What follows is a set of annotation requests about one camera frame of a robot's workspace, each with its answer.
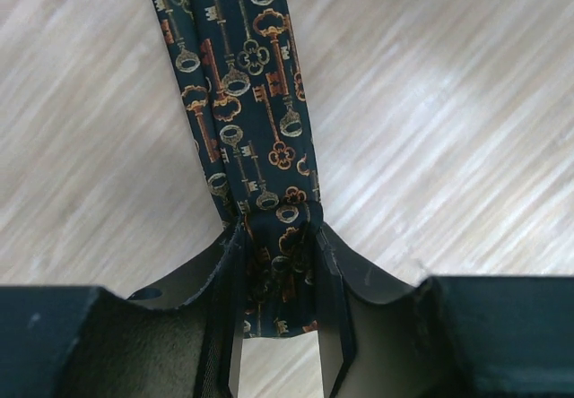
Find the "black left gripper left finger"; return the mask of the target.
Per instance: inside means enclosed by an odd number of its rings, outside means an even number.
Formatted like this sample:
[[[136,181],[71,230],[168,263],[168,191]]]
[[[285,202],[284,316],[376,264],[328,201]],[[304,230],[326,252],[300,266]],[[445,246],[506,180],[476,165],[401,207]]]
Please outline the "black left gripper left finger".
[[[245,236],[128,298],[101,286],[3,286],[4,397],[234,397]]]

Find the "black tie with gold keys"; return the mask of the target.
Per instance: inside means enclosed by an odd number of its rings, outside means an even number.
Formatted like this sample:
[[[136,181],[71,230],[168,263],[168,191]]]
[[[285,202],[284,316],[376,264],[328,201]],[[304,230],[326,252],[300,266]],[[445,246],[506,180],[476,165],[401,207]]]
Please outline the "black tie with gold keys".
[[[317,328],[317,162],[287,0],[152,0],[208,190],[248,238],[248,338]]]

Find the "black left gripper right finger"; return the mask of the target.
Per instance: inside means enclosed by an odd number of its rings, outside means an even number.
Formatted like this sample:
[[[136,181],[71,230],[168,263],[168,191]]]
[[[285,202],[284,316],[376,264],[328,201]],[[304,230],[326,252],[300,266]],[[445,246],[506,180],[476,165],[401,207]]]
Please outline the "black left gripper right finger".
[[[316,237],[327,397],[570,397],[569,276],[432,275],[416,286]]]

